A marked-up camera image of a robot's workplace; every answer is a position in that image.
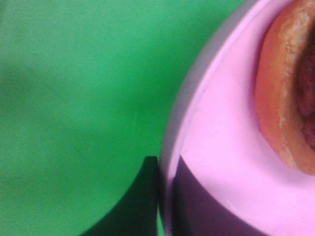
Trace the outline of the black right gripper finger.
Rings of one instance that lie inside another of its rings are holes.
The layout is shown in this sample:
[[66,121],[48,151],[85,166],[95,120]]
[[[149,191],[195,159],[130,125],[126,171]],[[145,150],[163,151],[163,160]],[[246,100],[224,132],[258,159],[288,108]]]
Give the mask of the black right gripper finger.
[[123,197],[84,236],[157,236],[159,167],[155,156],[142,166]]

